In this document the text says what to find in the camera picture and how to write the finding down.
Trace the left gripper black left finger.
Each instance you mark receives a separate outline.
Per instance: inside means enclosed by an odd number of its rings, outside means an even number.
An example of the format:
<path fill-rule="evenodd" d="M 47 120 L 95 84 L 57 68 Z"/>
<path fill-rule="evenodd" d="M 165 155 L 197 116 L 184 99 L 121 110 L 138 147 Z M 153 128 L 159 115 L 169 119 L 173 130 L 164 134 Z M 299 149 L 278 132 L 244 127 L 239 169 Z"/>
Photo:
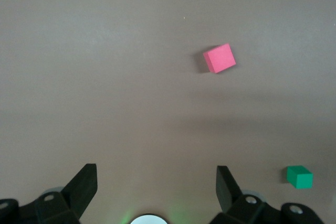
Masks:
<path fill-rule="evenodd" d="M 19 224 L 81 224 L 97 192 L 97 165 L 86 164 L 61 190 L 42 194 L 20 207 Z"/>

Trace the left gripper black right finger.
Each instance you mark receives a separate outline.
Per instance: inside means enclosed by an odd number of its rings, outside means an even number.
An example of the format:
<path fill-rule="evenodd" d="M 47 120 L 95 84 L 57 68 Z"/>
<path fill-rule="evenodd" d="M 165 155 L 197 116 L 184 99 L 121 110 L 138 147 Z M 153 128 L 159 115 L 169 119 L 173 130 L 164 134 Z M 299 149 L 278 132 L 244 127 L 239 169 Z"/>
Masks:
<path fill-rule="evenodd" d="M 217 167 L 216 195 L 222 211 L 209 224 L 281 224 L 280 211 L 244 194 L 227 166 Z"/>

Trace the green foam cube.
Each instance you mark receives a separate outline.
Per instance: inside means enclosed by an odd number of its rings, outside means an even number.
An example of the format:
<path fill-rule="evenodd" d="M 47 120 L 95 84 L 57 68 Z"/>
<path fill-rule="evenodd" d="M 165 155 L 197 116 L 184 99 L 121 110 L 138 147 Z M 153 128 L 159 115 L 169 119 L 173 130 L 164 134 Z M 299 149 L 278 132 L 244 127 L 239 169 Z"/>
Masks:
<path fill-rule="evenodd" d="M 313 185 L 313 173 L 304 166 L 288 166 L 286 180 L 296 189 L 309 189 Z"/>

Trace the brown table cover sheet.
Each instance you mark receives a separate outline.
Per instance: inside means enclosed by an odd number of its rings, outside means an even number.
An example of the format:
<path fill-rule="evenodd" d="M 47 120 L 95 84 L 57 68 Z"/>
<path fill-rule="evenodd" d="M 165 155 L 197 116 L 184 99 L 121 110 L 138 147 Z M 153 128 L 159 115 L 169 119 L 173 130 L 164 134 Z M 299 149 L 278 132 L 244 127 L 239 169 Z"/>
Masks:
<path fill-rule="evenodd" d="M 211 73 L 224 44 L 236 64 Z M 86 163 L 82 224 L 209 224 L 218 165 L 336 224 L 336 0 L 0 0 L 0 198 Z M 298 165 L 312 188 L 287 182 Z"/>

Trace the pink foam cube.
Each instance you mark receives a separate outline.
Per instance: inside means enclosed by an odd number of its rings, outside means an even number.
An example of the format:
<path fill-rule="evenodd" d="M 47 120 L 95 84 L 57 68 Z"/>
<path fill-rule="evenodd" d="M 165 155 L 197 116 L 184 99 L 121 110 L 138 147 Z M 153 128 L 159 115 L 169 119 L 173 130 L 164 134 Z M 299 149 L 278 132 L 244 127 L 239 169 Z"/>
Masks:
<path fill-rule="evenodd" d="M 211 73 L 219 73 L 236 64 L 230 44 L 217 46 L 203 53 L 208 69 Z"/>

